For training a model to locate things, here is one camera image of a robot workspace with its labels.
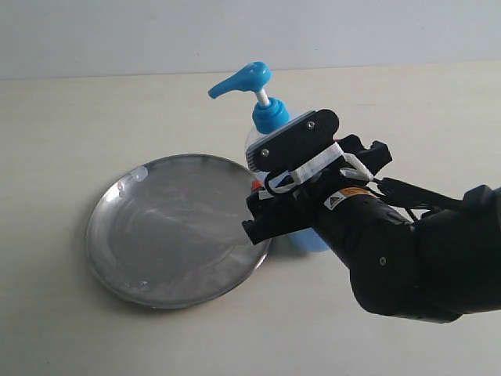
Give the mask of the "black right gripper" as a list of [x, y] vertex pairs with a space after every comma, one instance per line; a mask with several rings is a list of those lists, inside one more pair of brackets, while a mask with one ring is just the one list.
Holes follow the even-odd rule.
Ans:
[[366, 149], [349, 135], [297, 167], [270, 172], [281, 179], [269, 192], [259, 180], [251, 183], [246, 203], [252, 219], [242, 227], [252, 244], [313, 229], [349, 231], [383, 220], [390, 208], [367, 189], [375, 173], [391, 161], [385, 144]]

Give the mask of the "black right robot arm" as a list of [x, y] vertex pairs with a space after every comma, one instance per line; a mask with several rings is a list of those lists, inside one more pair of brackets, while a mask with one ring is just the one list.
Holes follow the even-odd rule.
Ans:
[[384, 143], [354, 135], [279, 151], [247, 198], [255, 244], [312, 230], [348, 268], [367, 312], [435, 323], [500, 307], [500, 192], [486, 185], [459, 200], [390, 178]]

